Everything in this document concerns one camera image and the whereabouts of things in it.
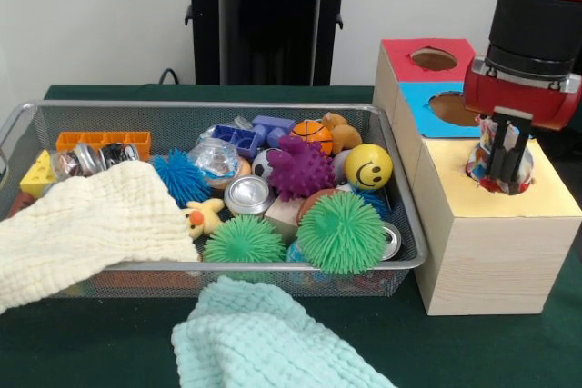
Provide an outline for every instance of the white wall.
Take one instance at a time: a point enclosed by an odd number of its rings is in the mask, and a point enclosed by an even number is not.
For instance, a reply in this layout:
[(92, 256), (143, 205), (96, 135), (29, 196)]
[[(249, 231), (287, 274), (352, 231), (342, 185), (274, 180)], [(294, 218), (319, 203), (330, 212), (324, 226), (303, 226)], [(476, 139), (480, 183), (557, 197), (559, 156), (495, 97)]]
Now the white wall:
[(370, 85), (382, 38), (466, 38), (487, 49), (497, 0), (343, 0), (344, 30), (336, 34), (332, 81)]
[[(0, 119), (50, 84), (143, 84), (172, 66), (194, 80), (190, 0), (0, 0)], [(495, 0), (344, 0), (333, 82), (371, 85), (383, 37), (487, 45)]]

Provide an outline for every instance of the yellow smiley ball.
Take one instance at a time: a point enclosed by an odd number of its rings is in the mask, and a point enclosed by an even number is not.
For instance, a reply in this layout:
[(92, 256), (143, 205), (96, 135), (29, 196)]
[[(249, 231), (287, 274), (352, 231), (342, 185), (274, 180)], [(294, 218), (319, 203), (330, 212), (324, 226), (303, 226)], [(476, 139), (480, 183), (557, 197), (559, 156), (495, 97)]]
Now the yellow smiley ball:
[(346, 177), (361, 190), (379, 190), (392, 175), (392, 159), (386, 150), (375, 144), (361, 144), (346, 158)]

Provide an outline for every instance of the circular hole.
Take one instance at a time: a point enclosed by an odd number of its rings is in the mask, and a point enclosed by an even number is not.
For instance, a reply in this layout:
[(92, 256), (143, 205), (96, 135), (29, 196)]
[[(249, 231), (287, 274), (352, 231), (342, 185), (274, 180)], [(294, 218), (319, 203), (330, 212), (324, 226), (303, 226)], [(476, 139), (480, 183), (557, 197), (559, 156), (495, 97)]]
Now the circular hole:
[(412, 62), (426, 70), (440, 72), (450, 70), (458, 65), (457, 59), (444, 50), (425, 47), (414, 52), (411, 56)]
[(444, 122), (457, 126), (479, 126), (477, 114), (465, 109), (463, 95), (457, 91), (449, 91), (435, 95), (428, 101), (430, 109)]

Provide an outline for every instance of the shape sorter box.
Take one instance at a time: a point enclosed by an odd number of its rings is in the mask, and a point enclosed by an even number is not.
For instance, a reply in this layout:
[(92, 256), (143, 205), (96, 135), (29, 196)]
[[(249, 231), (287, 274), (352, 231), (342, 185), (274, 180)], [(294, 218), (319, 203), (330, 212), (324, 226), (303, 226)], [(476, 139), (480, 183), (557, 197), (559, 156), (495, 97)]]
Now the shape sorter box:
[[(582, 211), (536, 141), (535, 182), (522, 194), (492, 194), (466, 175), (480, 135), (460, 96), (467, 46), (399, 40), (380, 50), (374, 104), (390, 120), (430, 248), (418, 287), (429, 315), (540, 313)], [(440, 64), (414, 65), (419, 50)]]

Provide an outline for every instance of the green spiky ball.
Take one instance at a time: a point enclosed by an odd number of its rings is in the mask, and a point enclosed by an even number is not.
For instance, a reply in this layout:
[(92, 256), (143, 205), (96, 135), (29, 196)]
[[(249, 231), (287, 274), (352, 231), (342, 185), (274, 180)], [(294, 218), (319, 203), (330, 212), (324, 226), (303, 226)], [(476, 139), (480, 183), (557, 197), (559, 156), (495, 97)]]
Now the green spiky ball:
[(386, 250), (384, 223), (373, 206), (351, 193), (321, 197), (305, 214), (297, 237), (306, 259), (332, 274), (375, 267)]
[(208, 239), (208, 263), (277, 263), (285, 259), (283, 237), (266, 220), (239, 215), (221, 225)]

